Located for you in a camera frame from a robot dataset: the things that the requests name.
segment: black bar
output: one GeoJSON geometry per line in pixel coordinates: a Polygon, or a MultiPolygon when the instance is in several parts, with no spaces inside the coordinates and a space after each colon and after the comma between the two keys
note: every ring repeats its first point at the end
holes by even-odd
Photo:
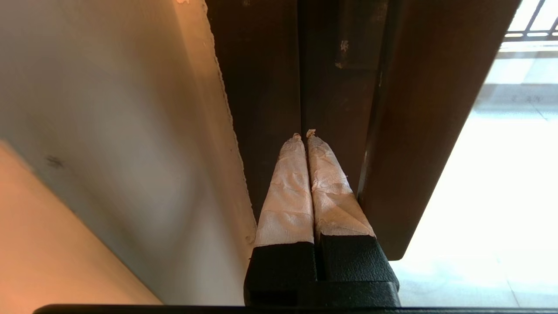
{"type": "Polygon", "coordinates": [[[558,314],[558,308],[257,308],[233,306],[49,305],[34,314],[558,314]]]}

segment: beige wall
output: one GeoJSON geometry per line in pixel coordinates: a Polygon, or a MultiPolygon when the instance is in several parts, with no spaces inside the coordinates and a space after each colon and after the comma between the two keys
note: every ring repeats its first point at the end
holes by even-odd
{"type": "Polygon", "coordinates": [[[241,305],[256,224],[204,3],[1,6],[0,137],[160,300],[241,305]]]}
{"type": "Polygon", "coordinates": [[[160,303],[5,143],[0,251],[3,314],[27,314],[49,303],[160,303]]]}

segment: floor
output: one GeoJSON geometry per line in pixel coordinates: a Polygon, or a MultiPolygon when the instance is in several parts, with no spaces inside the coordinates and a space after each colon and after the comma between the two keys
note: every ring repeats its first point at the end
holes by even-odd
{"type": "Polygon", "coordinates": [[[547,86],[473,108],[405,257],[391,263],[403,306],[558,307],[558,102],[532,103],[558,97],[547,86]]]}

